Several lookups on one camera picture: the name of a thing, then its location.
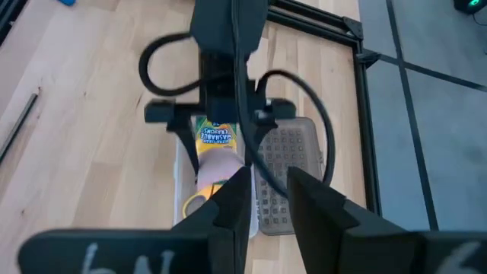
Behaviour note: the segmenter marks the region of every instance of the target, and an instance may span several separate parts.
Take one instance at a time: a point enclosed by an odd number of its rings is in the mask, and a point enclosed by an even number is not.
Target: wire
[[[179,96],[182,94],[185,94],[186,92],[189,92],[195,88],[200,87],[202,84],[207,84],[210,81],[218,81],[223,78],[228,78],[230,77],[229,74],[226,75],[216,75],[211,78],[201,78],[198,79],[192,83],[189,83],[185,86],[179,87],[179,88],[173,88],[173,89],[168,89],[168,88],[160,88],[158,87],[152,80],[151,77],[149,76],[148,72],[148,66],[149,66],[149,61],[151,57],[154,55],[156,50],[161,48],[162,46],[168,44],[168,43],[173,43],[181,40],[185,40],[191,37],[190,33],[173,33],[169,34],[165,37],[159,37],[156,40],[152,41],[142,52],[140,56],[140,60],[138,61],[138,74],[140,75],[140,79],[142,80],[142,84],[153,94],[159,95],[159,96],[165,96],[165,97],[173,97],[173,96]]]
[[[487,27],[487,24],[482,24],[482,23],[479,23],[477,21],[477,18],[475,17],[475,14],[472,14],[472,17],[473,17],[473,20],[479,25],[479,26],[483,26],[483,27]]]
[[[245,81],[242,81],[243,77],[245,77],[245,69],[242,65],[243,62],[243,56],[242,53],[240,52],[240,34],[239,34],[239,27],[238,27],[238,0],[232,0],[231,2],[231,22],[232,22],[232,30],[233,30],[233,40],[234,40],[234,84],[235,84],[235,92],[236,92],[236,102],[237,102],[237,114],[238,114],[238,122],[240,124],[240,130],[242,132],[242,137],[243,141],[245,142],[245,146],[247,146],[247,149],[250,153],[250,156],[256,165],[256,167],[259,169],[259,172],[261,173],[262,177],[264,180],[268,182],[268,184],[281,196],[288,197],[288,191],[284,187],[283,183],[280,183],[279,180],[277,180],[272,172],[268,169],[266,166],[266,163],[262,159],[262,157],[259,156],[259,153],[257,151],[257,147],[254,144],[253,140],[249,136],[251,134],[251,126],[250,126],[250,119],[248,117],[247,113],[247,96],[245,95],[245,91],[247,90],[245,88]],[[259,84],[257,86],[257,93],[260,91],[265,90],[266,85],[267,85],[267,80],[269,77],[273,75],[281,75],[284,76],[290,80],[292,80],[294,83],[298,84],[305,92],[306,94],[310,97],[310,99],[313,101],[314,105],[317,107],[318,112],[321,115],[321,118],[323,119],[323,123],[325,125],[325,130],[326,130],[326,136],[328,138],[327,141],[327,164],[326,164],[326,169],[325,169],[325,174],[323,176],[323,182],[329,186],[331,183],[331,180],[333,178],[333,171],[335,169],[335,157],[336,157],[336,152],[335,152],[335,137],[333,134],[333,127],[331,120],[328,116],[328,113],[326,112],[326,109],[319,99],[319,97],[316,95],[316,93],[313,91],[313,89],[307,85],[302,79],[300,79],[298,76],[293,75],[289,72],[282,71],[282,70],[272,70],[264,74],[263,77],[259,80]]]

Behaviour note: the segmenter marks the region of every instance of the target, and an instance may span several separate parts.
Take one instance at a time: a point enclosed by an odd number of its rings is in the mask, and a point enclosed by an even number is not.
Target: floor
[[[487,27],[453,1],[359,7],[364,47],[386,56],[368,69],[384,217],[409,230],[486,230]],[[487,23],[487,8],[476,18]]]
[[[356,0],[307,3],[358,19]],[[137,64],[155,37],[187,30],[192,10],[189,0],[78,0],[73,8],[29,1],[0,48],[1,143],[29,96],[40,94],[0,166],[2,273],[18,272],[19,246],[40,231],[172,227],[176,137],[145,123],[144,105],[154,95]],[[154,81],[194,80],[197,56],[191,41],[164,48],[151,62]],[[252,78],[270,68],[296,72],[323,98],[336,137],[331,185],[365,206],[352,60],[346,46],[267,24],[248,68]],[[293,100],[325,147],[319,115],[296,86],[276,78],[268,95]],[[304,272],[294,235],[258,233],[247,254],[249,274]]]

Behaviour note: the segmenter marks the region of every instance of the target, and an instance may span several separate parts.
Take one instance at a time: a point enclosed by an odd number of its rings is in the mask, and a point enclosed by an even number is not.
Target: wooden floor
[[[357,0],[309,5],[358,19]],[[146,125],[153,98],[139,80],[143,48],[155,37],[187,30],[190,0],[78,0],[68,8],[31,0],[0,48],[0,143],[29,96],[39,99],[0,167],[0,269],[15,273],[22,242],[50,228],[170,228],[174,135]],[[196,79],[194,41],[153,58],[157,83]],[[249,62],[258,77],[270,68],[298,73],[323,98],[333,121],[337,162],[332,186],[365,204],[352,51],[267,24]],[[269,96],[287,97],[301,116],[323,127],[310,101],[290,82],[272,80]],[[197,93],[178,100],[194,100]],[[258,234],[246,273],[302,273],[294,236]]]

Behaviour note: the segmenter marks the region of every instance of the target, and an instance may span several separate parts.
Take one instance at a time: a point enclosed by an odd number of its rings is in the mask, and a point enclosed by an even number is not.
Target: gray floor tile
[[[383,217],[408,230],[428,230],[399,69],[367,70]]]
[[[394,0],[404,59],[487,85],[487,28],[454,9],[453,0]],[[479,20],[487,21],[487,8]]]
[[[359,0],[364,48],[396,57],[385,0]]]
[[[487,93],[408,72],[438,225],[487,229]]]

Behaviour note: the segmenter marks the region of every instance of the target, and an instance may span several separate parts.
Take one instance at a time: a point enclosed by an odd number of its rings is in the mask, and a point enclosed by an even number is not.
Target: wooden table
[[[358,19],[357,0],[309,5]],[[50,228],[170,228],[176,136],[144,123],[153,98],[139,80],[143,48],[155,37],[187,30],[190,0],[30,1],[0,49],[0,142],[28,97],[39,99],[0,167],[0,267],[17,272],[16,253]],[[197,46],[171,45],[153,58],[158,84],[196,79]],[[336,134],[332,186],[364,206],[352,51],[277,24],[267,24],[249,74],[270,68],[298,73],[323,98]],[[310,101],[282,79],[268,95],[287,97],[300,116],[324,130]],[[178,100],[195,100],[193,92]],[[246,273],[301,273],[294,236],[258,234],[249,242]]]

